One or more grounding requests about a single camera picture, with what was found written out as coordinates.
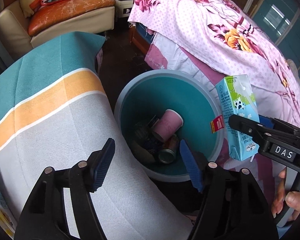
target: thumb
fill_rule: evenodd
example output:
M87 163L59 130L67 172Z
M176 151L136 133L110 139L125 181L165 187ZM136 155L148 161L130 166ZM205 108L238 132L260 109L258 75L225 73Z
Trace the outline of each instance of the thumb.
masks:
M287 205L300 212L300 192L289 192L285 198Z

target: wooden bed frame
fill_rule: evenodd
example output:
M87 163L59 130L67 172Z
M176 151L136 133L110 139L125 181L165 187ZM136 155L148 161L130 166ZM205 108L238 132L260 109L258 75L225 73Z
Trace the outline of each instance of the wooden bed frame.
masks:
M137 32L135 26L132 26L129 30L129 40L130 43L133 43L144 55L147 54L150 44Z

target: human hand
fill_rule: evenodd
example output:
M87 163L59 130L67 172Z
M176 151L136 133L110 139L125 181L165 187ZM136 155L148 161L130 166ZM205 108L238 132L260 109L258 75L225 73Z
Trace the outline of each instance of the human hand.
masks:
M284 179L287 175L287 168L282 170L279 174L281 181L278 185L277 195L272 203L271 212L273 217L275 218L277 214L282 211L283 208L283 201L287 203L287 205L295 211L293 212L292 216L289 217L288 221L296 220L298 215L300 214L300 192L292 191L286 195L284 190Z

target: gray fabric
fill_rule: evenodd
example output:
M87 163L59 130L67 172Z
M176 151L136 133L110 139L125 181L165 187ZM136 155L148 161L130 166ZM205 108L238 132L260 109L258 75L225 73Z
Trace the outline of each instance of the gray fabric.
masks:
M107 98L87 95L20 133L0 151L0 185L16 218L43 169L72 167L111 137L116 152L103 186L91 194L108 239L187 239L191 221L179 213L146 176L116 125ZM78 237L69 191L70 232Z

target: nightstand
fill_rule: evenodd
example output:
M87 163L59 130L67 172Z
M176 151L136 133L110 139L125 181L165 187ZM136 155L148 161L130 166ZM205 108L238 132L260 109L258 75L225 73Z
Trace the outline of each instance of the nightstand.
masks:
M134 0L115 0L115 17L128 17L133 7Z

